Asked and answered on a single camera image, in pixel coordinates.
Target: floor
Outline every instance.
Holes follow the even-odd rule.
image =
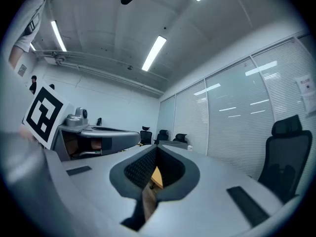
[[[150,216],[154,213],[156,208],[156,194],[161,191],[161,188],[159,188],[157,185],[155,185],[151,190],[149,186],[153,184],[153,181],[150,180],[143,190],[143,206],[146,221],[148,221]]]

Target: chair backrest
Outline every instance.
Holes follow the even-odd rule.
[[[151,144],[152,143],[152,135],[153,133],[148,131],[140,131],[141,144]]]
[[[258,181],[283,202],[289,201],[295,195],[311,145],[312,133],[302,131],[298,115],[274,123]]]
[[[156,143],[159,144],[160,140],[168,140],[169,135],[167,134],[167,130],[160,130],[159,134],[157,135]]]
[[[176,135],[176,138],[173,139],[173,141],[183,142],[183,143],[186,143],[186,144],[187,144],[188,142],[185,140],[185,138],[186,138],[186,134],[178,133],[178,134]]]

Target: wall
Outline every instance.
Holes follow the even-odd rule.
[[[14,72],[17,74],[21,68],[22,65],[24,65],[27,69],[21,77],[18,75],[18,77],[21,79],[22,83],[26,84],[26,86],[30,87],[32,84],[31,77],[34,67],[37,64],[36,56],[34,53],[23,53],[21,58],[19,59],[18,63],[15,66]]]
[[[249,26],[240,21],[197,50],[179,66],[181,73],[173,74],[160,100],[178,93],[254,51],[295,33],[307,31],[306,25],[294,14],[259,25],[260,27],[247,31],[243,29]]]
[[[102,126],[141,131],[150,127],[156,137],[159,101],[132,87],[87,73],[40,61],[33,74],[38,81],[54,84],[55,90],[76,107],[88,111],[90,124],[102,118]]]

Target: glass wall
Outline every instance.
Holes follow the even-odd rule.
[[[316,113],[306,112],[296,82],[302,76],[316,82],[311,42],[309,35],[289,38],[206,78],[206,85],[201,81],[176,94],[175,113],[170,108],[172,139],[185,133],[193,151],[229,162],[258,180],[275,121],[298,114],[303,130],[316,134]],[[313,138],[297,194],[304,192],[315,166]]]
[[[274,119],[266,87],[255,70],[248,58],[206,79],[207,155],[230,162],[257,180]]]
[[[160,103],[158,124],[157,124],[157,133],[159,134],[160,130],[167,130],[169,135],[169,140],[172,137],[173,129],[173,118],[174,118],[174,100],[175,96],[168,98]]]
[[[208,114],[204,81],[188,88],[176,96],[173,138],[176,134],[187,134],[188,145],[193,151],[206,154]]]
[[[302,101],[300,89],[295,78],[310,74],[316,82],[315,65],[301,45],[294,39],[269,48],[253,56],[262,71],[264,80],[270,91],[275,110],[276,121],[298,114],[303,130],[316,134],[316,114],[307,114]],[[316,138],[313,138],[312,148],[307,160],[301,181],[297,188],[300,193],[306,187],[311,172],[316,165]]]

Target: sticker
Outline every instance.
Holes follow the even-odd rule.
[[[25,114],[24,124],[41,144],[51,149],[58,126],[74,114],[75,108],[46,83],[41,84]]]

